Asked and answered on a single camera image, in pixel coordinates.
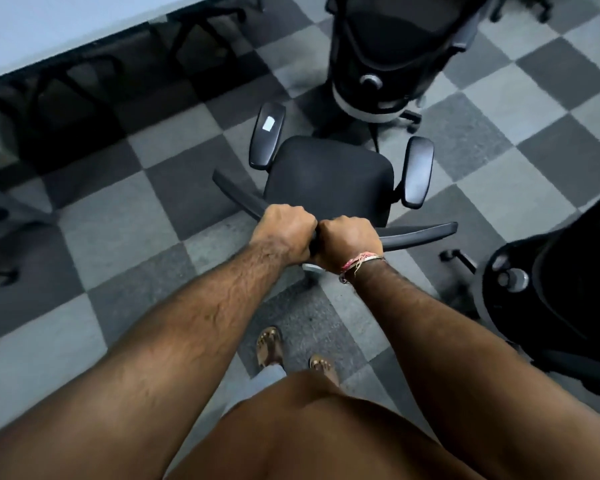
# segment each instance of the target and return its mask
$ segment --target person's right arm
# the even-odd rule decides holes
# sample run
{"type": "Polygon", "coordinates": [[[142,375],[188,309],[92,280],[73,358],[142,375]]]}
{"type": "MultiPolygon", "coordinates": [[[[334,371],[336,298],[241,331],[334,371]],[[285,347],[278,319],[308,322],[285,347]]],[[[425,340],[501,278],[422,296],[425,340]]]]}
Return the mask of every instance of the person's right arm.
{"type": "MultiPolygon", "coordinates": [[[[337,273],[382,254],[366,219],[320,223],[317,262],[337,273]]],[[[486,478],[600,479],[600,416],[490,331],[433,299],[386,262],[347,274],[382,327],[443,446],[486,478]]]]}

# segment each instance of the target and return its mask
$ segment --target forearm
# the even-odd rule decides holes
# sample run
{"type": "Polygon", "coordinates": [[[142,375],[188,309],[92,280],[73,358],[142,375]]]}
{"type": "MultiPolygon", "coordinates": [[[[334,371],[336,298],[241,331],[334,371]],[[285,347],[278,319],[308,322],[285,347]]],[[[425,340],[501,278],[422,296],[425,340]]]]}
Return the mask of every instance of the forearm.
{"type": "Polygon", "coordinates": [[[353,283],[446,448],[494,479],[600,478],[597,414],[386,263],[353,283]]]}
{"type": "Polygon", "coordinates": [[[0,434],[0,478],[158,478],[280,276],[248,246],[151,310],[81,377],[0,434]]]}

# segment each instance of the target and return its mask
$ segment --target light blue jeans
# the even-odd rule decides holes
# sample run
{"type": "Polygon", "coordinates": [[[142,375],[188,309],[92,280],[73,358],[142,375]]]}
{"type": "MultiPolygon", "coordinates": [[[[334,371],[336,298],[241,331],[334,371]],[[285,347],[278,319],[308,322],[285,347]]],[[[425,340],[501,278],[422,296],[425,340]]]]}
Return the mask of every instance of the light blue jeans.
{"type": "Polygon", "coordinates": [[[247,382],[247,384],[245,384],[244,387],[242,387],[229,400],[229,402],[226,404],[226,407],[224,408],[224,413],[222,413],[223,416],[227,414],[227,411],[229,411],[236,404],[256,395],[261,390],[266,389],[270,385],[275,384],[280,379],[284,379],[285,377],[287,377],[287,373],[281,365],[275,363],[273,365],[266,366],[263,370],[261,370],[258,373],[256,377],[249,380],[249,382],[247,382]]]}

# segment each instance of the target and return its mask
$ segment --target white table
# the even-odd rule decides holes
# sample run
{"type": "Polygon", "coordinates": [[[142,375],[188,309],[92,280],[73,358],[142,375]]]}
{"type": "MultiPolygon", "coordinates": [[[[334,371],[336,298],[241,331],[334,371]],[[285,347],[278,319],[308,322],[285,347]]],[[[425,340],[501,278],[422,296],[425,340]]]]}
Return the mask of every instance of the white table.
{"type": "Polygon", "coordinates": [[[0,76],[203,0],[0,0],[0,76]]]}

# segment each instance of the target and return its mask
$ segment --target white label on armrest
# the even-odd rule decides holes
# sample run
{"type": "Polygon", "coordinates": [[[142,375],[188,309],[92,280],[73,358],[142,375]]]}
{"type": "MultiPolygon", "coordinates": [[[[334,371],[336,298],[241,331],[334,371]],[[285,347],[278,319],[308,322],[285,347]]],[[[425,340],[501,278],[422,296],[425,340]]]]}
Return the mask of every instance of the white label on armrest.
{"type": "Polygon", "coordinates": [[[271,131],[271,129],[273,128],[273,124],[275,124],[276,120],[274,120],[271,116],[267,116],[266,121],[264,122],[262,129],[264,129],[264,131],[271,131]]]}

